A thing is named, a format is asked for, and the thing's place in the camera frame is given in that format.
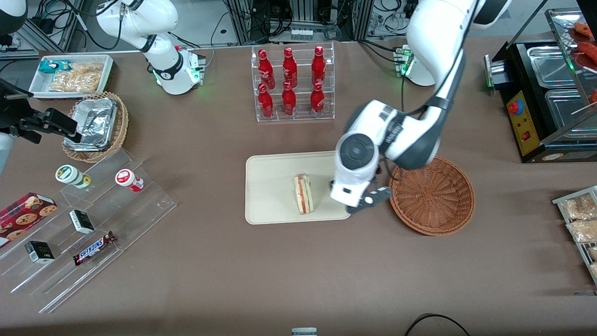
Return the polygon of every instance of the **beige tray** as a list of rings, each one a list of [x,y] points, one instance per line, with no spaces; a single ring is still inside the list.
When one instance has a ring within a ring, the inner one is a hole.
[[[350,215],[345,206],[330,197],[334,179],[334,152],[257,155],[247,160],[245,219],[249,224],[334,221]],[[311,178],[315,211],[299,214],[294,177]]]

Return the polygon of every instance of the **red cookie box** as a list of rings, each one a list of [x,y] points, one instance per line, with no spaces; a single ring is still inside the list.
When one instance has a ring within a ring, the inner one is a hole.
[[[0,248],[57,209],[53,199],[27,193],[6,209],[0,210]]]

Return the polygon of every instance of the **yellow control panel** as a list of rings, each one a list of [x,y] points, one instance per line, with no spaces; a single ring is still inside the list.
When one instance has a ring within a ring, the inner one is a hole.
[[[506,108],[508,109],[512,128],[514,128],[518,148],[520,148],[522,155],[527,155],[539,147],[540,142],[522,91],[508,102]]]

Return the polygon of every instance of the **stainless steel tray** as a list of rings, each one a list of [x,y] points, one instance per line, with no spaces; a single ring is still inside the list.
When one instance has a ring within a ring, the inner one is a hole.
[[[557,46],[529,48],[527,55],[539,85],[544,88],[574,87],[570,69]]]
[[[578,90],[549,90],[545,94],[553,120],[558,128],[574,122],[578,115],[570,113],[584,107]],[[591,116],[565,135],[566,138],[597,138],[597,115]]]

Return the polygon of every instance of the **bottle cap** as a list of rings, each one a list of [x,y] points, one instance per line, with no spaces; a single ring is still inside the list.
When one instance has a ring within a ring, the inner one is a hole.
[[[56,179],[62,183],[69,184],[77,180],[80,174],[77,168],[65,164],[56,170]]]
[[[118,185],[128,187],[133,183],[133,180],[135,180],[135,173],[133,173],[130,169],[121,169],[118,173],[116,173],[114,180]]]

